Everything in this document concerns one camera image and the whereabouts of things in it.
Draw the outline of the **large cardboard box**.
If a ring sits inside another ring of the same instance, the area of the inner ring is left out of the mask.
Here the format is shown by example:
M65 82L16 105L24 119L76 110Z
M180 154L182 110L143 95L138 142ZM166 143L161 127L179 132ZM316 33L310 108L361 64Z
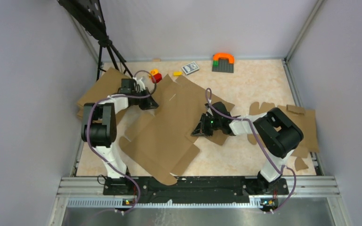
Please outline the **large cardboard box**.
M220 130L211 137L193 137L206 112L205 89L184 76L164 77L153 98L159 107L140 116L118 139L134 177L151 176L174 185L177 176L230 176L233 167L215 160L227 136Z

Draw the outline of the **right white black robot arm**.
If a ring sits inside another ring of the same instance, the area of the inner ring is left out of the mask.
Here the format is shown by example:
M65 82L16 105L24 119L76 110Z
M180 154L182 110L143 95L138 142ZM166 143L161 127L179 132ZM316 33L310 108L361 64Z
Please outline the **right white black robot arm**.
M260 115L232 117L222 102L206 104L193 137L211 137L216 130L228 136L253 135L266 162L258 172L257 179L247 185L249 194L270 194L277 187L288 158L303 140L301 129L279 108L274 107Z

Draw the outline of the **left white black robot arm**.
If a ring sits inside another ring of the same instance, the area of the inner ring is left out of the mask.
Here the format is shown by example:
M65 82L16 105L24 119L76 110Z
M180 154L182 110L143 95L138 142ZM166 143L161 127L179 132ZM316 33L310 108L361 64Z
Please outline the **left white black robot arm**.
M122 79L116 93L84 104L81 138L104 163L106 181L115 182L115 190L123 195L136 182L126 174L127 167L118 156L116 115L134 105L141 110L157 109L159 105L152 95L144 78Z

